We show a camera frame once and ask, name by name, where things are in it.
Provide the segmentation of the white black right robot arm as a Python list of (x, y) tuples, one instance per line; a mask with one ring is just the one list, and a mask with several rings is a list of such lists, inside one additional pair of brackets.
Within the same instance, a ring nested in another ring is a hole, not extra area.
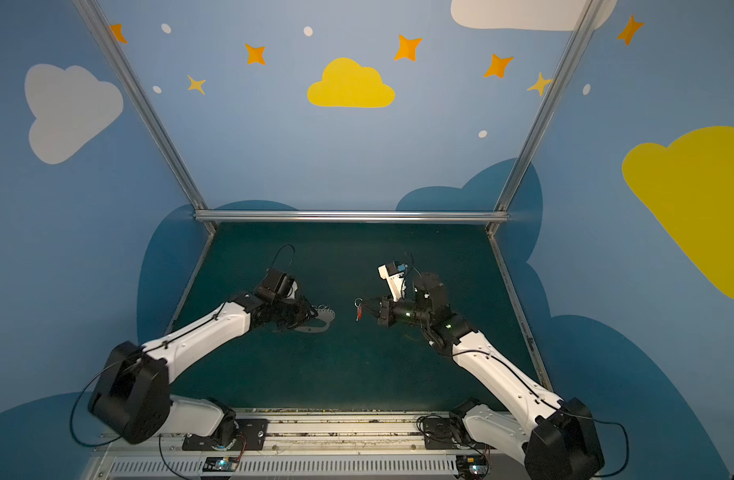
[(434, 273), (407, 279), (406, 264), (379, 267), (390, 293), (374, 311), (379, 325), (397, 323), (421, 330), (436, 352), (482, 383), (506, 407), (498, 413), (483, 403), (453, 415), (466, 442), (484, 444), (522, 464), (532, 479), (590, 479), (605, 458), (590, 409), (564, 400), (521, 371), (485, 334), (455, 312), (446, 286)]

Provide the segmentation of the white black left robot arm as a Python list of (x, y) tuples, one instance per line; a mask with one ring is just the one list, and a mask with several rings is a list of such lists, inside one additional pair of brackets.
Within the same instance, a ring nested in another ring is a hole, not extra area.
[(172, 383), (224, 344), (268, 323), (294, 330), (319, 316), (290, 274), (271, 268), (252, 291), (239, 291), (206, 316), (163, 337), (117, 345), (94, 380), (88, 411), (122, 440), (184, 434), (231, 450), (240, 437), (236, 412), (215, 399), (172, 394)]

